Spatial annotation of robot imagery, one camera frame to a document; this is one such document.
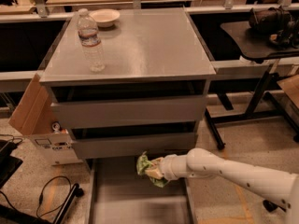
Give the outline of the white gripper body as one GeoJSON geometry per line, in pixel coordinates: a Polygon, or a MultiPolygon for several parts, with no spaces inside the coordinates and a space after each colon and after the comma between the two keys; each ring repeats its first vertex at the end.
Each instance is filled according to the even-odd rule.
{"type": "Polygon", "coordinates": [[[163,158],[159,165],[160,171],[168,181],[178,180],[188,176],[186,155],[168,155],[163,158]]]}

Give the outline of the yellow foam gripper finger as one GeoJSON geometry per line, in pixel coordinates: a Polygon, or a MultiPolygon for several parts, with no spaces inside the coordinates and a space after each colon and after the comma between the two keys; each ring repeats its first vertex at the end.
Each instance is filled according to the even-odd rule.
{"type": "Polygon", "coordinates": [[[145,174],[155,179],[162,179],[164,175],[160,170],[160,164],[163,158],[157,158],[149,162],[149,167],[145,170],[145,174]]]}

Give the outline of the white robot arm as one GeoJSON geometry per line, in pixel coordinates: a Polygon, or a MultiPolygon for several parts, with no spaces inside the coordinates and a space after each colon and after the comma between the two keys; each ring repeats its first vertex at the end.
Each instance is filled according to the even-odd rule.
{"type": "Polygon", "coordinates": [[[225,160],[202,148],[148,161],[142,173],[167,181],[218,175],[284,208],[285,224],[299,224],[299,174],[225,160]]]}

